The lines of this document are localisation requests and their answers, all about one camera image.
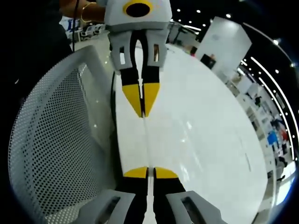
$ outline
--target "person's arm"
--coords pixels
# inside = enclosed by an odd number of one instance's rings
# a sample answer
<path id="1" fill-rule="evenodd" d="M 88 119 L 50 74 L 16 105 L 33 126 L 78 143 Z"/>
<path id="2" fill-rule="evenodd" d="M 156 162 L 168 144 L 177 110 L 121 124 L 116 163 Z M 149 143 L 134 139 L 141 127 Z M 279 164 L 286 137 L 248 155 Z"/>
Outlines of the person's arm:
<path id="1" fill-rule="evenodd" d="M 77 0 L 59 0 L 60 11 L 63 15 L 73 18 L 74 11 Z M 77 19 L 81 16 L 85 21 L 95 21 L 104 22 L 105 8 L 97 4 L 88 5 L 82 12 L 83 7 L 85 7 L 89 2 L 87 0 L 79 0 L 79 5 L 77 9 Z"/>

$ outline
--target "gold bracelet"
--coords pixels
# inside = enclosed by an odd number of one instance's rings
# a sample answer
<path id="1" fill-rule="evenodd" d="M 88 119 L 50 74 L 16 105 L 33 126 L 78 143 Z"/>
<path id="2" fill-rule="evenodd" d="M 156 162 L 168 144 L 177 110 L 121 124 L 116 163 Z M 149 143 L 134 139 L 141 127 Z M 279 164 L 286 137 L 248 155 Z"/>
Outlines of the gold bracelet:
<path id="1" fill-rule="evenodd" d="M 87 3 L 87 4 L 82 8 L 82 11 L 81 11 L 81 20 L 82 20 L 84 23 L 91 22 L 91 20 L 86 21 L 86 20 L 84 20 L 83 17 L 82 17 L 83 12 L 84 12 L 84 9 L 86 9 L 90 4 L 97 4 L 97 3 L 96 3 L 96 2 L 89 2 L 89 3 Z"/>

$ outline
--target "perforated mesh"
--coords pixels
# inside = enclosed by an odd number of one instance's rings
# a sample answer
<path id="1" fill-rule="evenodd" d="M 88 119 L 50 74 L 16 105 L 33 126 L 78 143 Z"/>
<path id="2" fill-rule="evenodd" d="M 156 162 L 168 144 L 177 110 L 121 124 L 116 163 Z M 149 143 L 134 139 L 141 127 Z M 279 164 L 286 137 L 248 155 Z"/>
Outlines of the perforated mesh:
<path id="1" fill-rule="evenodd" d="M 100 191 L 100 147 L 91 137 L 80 75 L 45 75 L 13 128 L 9 173 L 14 192 L 37 223 L 69 223 Z"/>

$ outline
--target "black ceiling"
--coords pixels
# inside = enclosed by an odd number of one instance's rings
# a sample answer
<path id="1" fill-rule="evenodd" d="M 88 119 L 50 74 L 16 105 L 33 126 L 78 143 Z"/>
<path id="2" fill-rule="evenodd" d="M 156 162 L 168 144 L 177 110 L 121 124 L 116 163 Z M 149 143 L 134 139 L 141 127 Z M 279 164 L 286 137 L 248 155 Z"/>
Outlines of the black ceiling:
<path id="1" fill-rule="evenodd" d="M 261 77 L 274 90 L 276 89 L 274 83 L 250 60 L 250 57 L 254 57 L 272 74 L 286 95 L 296 119 L 299 120 L 299 20 L 295 18 L 298 9 L 293 0 L 170 0 L 170 2 L 174 21 L 180 19 L 180 23 L 202 30 L 198 36 L 199 41 L 208 30 L 210 19 L 215 16 L 226 18 L 226 14 L 231 14 L 230 20 L 242 24 L 252 41 L 252 46 L 245 57 L 248 67 L 252 68 L 252 73 L 257 80 Z M 257 28 L 271 39 L 279 39 L 280 47 L 297 66 L 290 67 L 291 62 L 276 45 L 260 33 L 244 26 L 243 23 Z M 291 116 L 286 118 L 291 126 L 290 130 L 295 133 Z M 298 141 L 293 142 L 297 142 L 294 146 L 298 149 Z"/>

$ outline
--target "gray gripper bracket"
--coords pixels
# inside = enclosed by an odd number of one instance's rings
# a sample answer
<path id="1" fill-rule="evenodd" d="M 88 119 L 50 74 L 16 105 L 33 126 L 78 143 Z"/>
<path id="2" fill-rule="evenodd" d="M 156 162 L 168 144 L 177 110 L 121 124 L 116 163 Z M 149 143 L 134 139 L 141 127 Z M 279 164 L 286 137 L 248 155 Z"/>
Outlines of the gray gripper bracket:
<path id="1" fill-rule="evenodd" d="M 103 190 L 95 199 L 85 204 L 73 224 L 123 224 L 135 194 Z"/>
<path id="2" fill-rule="evenodd" d="M 130 39 L 133 31 L 125 31 L 120 33 L 108 34 L 109 41 L 112 46 L 111 61 L 114 69 L 120 71 L 122 69 L 128 69 L 132 67 L 131 55 L 130 55 Z M 169 30 L 146 30 L 146 37 L 148 41 L 148 66 L 157 66 L 162 68 L 165 63 L 167 55 L 167 47 L 165 45 Z M 154 48 L 159 48 L 159 60 L 154 59 Z M 124 53 L 124 62 L 121 62 L 121 49 Z"/>
<path id="3" fill-rule="evenodd" d="M 194 191 L 166 195 L 177 224 L 226 224 L 218 208 Z"/>

